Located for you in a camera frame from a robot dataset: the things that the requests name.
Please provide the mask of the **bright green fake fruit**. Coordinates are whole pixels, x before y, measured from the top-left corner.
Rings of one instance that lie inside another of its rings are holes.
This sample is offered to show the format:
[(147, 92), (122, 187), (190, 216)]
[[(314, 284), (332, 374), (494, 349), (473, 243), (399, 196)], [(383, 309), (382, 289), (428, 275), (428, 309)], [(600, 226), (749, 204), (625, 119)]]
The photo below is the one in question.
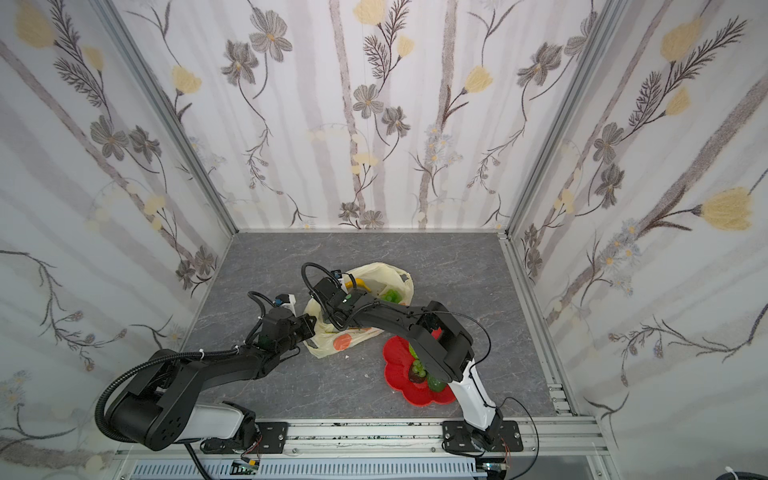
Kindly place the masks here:
[(413, 357), (415, 360), (419, 360), (419, 357), (418, 357), (417, 353), (415, 352), (415, 350), (414, 350), (413, 346), (412, 346), (410, 343), (408, 344), (408, 350), (409, 350), (409, 352), (410, 352), (411, 356), (412, 356), (412, 357)]

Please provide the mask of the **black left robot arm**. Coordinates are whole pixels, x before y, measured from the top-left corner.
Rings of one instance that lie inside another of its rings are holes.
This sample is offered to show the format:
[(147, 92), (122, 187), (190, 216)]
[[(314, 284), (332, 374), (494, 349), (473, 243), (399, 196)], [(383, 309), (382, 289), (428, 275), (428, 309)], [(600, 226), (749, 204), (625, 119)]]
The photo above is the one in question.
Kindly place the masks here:
[(262, 306), (246, 339), (228, 350), (175, 352), (161, 349), (110, 383), (97, 400), (94, 421), (107, 438), (160, 451), (193, 441), (218, 441), (244, 451), (262, 434), (253, 411), (231, 403), (205, 405), (202, 392), (258, 380), (282, 362), (283, 354), (315, 334), (317, 320), (297, 315), (284, 296)]

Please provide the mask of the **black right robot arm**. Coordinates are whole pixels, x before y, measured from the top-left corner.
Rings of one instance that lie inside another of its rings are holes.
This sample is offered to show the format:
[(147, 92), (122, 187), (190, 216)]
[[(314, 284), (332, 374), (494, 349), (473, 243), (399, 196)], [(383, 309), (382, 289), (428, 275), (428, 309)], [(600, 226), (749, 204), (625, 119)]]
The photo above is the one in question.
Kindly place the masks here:
[(387, 302), (357, 286), (345, 289), (333, 278), (319, 280), (309, 292), (337, 329), (372, 327), (397, 335), (429, 374), (447, 384), (463, 419), (442, 424), (445, 452), (479, 458), (524, 449), (517, 427), (504, 419), (482, 384), (472, 336), (458, 313), (436, 301), (419, 307)]

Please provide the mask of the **dark brown fake fruit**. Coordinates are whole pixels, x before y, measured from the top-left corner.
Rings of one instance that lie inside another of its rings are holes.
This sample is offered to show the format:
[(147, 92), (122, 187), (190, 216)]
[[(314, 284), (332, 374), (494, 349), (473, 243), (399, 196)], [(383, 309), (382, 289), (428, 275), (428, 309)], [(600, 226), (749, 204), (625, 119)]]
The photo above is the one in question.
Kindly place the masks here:
[(426, 378), (427, 378), (427, 375), (426, 375), (425, 377), (418, 377), (418, 376), (414, 375), (414, 374), (411, 372), (411, 369), (408, 371), (408, 380), (409, 380), (411, 383), (414, 383), (414, 384), (421, 384), (421, 383), (423, 383), (423, 382), (425, 382), (425, 381), (426, 381)]

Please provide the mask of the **dark green fake fruit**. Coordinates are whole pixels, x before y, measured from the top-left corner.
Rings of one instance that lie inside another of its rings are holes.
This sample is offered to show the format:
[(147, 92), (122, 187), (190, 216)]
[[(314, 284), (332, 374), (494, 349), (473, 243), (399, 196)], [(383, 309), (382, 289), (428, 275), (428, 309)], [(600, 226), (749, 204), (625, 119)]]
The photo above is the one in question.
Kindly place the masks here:
[(433, 393), (441, 393), (447, 386), (447, 384), (433, 375), (427, 375), (427, 386)]

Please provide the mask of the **red flower-shaped plastic bowl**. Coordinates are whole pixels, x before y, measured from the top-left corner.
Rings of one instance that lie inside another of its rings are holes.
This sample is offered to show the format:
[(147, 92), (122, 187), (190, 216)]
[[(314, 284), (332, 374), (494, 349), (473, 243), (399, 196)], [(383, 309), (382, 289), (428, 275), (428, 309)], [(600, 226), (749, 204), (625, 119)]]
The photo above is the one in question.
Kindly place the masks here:
[(411, 344), (404, 338), (390, 338), (382, 354), (386, 362), (384, 375), (387, 384), (401, 392), (409, 404), (426, 407), (431, 404), (448, 405), (456, 401), (448, 385), (428, 372)]

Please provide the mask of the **pale yellow plastic bag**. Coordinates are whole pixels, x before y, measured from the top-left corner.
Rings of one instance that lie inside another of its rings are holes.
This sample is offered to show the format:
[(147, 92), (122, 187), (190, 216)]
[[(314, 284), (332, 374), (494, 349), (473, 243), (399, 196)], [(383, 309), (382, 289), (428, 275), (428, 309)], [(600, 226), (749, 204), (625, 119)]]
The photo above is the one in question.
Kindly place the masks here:
[[(376, 298), (380, 299), (383, 292), (394, 289), (403, 295), (403, 302), (400, 305), (411, 304), (414, 296), (414, 282), (407, 271), (383, 262), (374, 262), (354, 268), (349, 273), (355, 279), (362, 279)], [(310, 353), (318, 359), (347, 350), (383, 333), (383, 330), (373, 327), (336, 330), (324, 318), (320, 305), (313, 298), (308, 301), (304, 313), (313, 315), (317, 319), (315, 335), (304, 343)]]

